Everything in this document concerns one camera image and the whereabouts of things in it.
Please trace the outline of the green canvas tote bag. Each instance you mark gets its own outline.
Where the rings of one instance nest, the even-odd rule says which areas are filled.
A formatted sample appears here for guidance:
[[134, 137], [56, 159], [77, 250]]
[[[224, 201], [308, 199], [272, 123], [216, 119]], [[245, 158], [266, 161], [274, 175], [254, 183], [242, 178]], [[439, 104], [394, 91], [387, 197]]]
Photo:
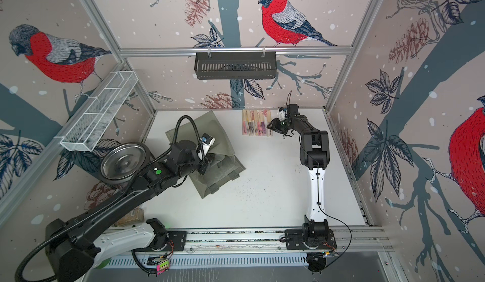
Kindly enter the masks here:
[[200, 197], [216, 193], [229, 181], [239, 178], [246, 170], [236, 156], [229, 137], [213, 111], [194, 120], [198, 132], [202, 135], [205, 154], [205, 168], [201, 172], [189, 174]]

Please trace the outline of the black grey wooden folding fan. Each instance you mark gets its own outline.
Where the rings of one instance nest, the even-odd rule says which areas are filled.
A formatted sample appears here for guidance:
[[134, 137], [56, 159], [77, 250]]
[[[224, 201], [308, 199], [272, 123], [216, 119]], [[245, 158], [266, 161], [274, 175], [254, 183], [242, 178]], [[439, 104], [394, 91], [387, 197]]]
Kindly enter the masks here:
[[250, 136], [255, 135], [255, 127], [254, 127], [254, 121], [252, 117], [252, 111], [247, 110], [246, 111], [246, 120], [247, 120], [247, 125], [248, 125], [248, 133]]

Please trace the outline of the pink wooden folding fan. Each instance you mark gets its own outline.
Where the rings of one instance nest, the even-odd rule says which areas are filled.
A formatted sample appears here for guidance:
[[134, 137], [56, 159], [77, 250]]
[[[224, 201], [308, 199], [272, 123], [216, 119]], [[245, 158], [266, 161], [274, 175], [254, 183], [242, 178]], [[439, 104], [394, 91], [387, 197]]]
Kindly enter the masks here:
[[248, 127], [248, 118], [247, 118], [247, 111], [246, 110], [243, 110], [242, 111], [242, 131], [243, 131], [243, 135], [246, 136], [250, 133], [249, 131], [249, 127]]

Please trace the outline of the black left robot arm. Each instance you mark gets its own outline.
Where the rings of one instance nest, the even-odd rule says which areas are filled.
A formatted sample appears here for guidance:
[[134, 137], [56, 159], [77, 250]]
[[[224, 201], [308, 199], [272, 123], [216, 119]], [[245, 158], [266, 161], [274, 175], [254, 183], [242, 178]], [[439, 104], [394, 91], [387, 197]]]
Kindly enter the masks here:
[[215, 139], [204, 134], [196, 144], [181, 140], [160, 160], [151, 160], [141, 143], [123, 144], [102, 161], [103, 181], [128, 182], [121, 191], [85, 213], [46, 228], [45, 253], [56, 281], [76, 281], [102, 261], [137, 249], [174, 250], [168, 231], [158, 219], [106, 235], [108, 228], [144, 202], [151, 200], [193, 172], [205, 173], [212, 162], [208, 151]]

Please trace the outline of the brown box behind arm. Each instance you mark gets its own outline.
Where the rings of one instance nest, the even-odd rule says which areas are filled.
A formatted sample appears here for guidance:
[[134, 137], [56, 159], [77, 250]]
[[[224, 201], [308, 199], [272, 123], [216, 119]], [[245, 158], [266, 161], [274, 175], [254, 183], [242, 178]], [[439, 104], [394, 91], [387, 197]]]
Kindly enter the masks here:
[[125, 227], [132, 226], [143, 223], [145, 221], [145, 212], [141, 208], [136, 208], [130, 211], [127, 215], [123, 216], [121, 219], [114, 223], [113, 227]]

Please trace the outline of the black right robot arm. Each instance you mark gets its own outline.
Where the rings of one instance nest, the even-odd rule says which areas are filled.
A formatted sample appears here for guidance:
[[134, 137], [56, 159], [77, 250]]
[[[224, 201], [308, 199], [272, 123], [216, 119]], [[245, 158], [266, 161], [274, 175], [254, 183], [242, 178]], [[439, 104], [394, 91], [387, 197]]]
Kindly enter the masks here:
[[308, 169], [309, 206], [304, 215], [302, 237], [305, 242], [327, 238], [329, 234], [327, 214], [324, 212], [325, 171], [330, 163], [330, 145], [327, 131], [321, 131], [310, 124], [305, 115], [299, 113], [299, 106], [289, 104], [281, 107], [276, 118], [267, 129], [284, 137], [298, 133], [299, 159]]

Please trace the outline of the round steel plate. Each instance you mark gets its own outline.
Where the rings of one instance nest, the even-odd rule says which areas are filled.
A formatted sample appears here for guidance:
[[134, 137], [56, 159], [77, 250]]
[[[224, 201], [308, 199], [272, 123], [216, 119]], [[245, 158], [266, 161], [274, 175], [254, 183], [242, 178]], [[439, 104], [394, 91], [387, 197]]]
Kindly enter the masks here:
[[99, 169], [99, 179], [107, 184], [122, 184], [149, 164], [151, 152], [142, 143], [126, 143], [109, 152]]

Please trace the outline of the pink small circuit board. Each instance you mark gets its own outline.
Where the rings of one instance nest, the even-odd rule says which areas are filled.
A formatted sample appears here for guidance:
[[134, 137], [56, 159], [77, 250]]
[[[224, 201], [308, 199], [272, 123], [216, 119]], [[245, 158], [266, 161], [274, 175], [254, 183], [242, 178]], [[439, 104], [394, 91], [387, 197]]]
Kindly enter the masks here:
[[162, 273], [165, 273], [170, 268], [170, 260], [164, 259], [162, 260], [156, 267], [156, 275], [159, 276]]

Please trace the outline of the black right base connector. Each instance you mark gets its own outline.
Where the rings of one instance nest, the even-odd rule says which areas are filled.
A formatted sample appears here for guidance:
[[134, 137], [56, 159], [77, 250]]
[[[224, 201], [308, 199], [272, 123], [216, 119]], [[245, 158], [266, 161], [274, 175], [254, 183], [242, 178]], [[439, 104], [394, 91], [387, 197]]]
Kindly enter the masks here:
[[327, 253], [309, 253], [306, 255], [306, 262], [308, 264], [307, 268], [312, 273], [321, 274], [322, 271], [327, 267]]

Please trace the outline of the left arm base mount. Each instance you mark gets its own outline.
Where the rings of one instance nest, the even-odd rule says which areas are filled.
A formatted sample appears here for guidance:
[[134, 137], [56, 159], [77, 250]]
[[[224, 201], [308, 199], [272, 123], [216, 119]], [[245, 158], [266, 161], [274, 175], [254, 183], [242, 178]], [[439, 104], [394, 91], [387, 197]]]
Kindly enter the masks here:
[[187, 238], [185, 230], [168, 230], [160, 220], [153, 218], [146, 221], [154, 232], [154, 239], [144, 249], [154, 252], [182, 252]]

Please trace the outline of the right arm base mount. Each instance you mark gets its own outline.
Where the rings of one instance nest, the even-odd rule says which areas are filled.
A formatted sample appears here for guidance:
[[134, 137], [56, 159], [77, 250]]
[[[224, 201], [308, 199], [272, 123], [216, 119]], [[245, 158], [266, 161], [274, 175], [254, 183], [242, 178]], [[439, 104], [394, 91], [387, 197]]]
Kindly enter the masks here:
[[287, 229], [284, 231], [285, 246], [287, 250], [336, 250], [337, 244], [333, 230], [327, 236], [303, 236], [302, 229]]

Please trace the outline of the white mesh wall shelf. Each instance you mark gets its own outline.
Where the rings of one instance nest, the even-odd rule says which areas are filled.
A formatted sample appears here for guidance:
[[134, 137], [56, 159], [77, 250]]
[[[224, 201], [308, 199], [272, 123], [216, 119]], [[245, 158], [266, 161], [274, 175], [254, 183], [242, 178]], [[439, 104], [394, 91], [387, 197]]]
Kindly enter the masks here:
[[61, 146], [68, 151], [93, 151], [137, 82], [133, 71], [113, 73], [101, 92], [87, 100], [87, 109], [62, 137]]

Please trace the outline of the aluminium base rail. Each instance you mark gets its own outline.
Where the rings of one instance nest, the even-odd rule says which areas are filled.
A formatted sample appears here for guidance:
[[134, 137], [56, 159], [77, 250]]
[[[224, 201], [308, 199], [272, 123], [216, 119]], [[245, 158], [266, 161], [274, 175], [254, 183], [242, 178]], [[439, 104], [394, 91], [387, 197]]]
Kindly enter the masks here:
[[176, 253], [393, 252], [380, 227], [332, 226], [327, 240], [303, 240], [300, 227], [170, 229]]

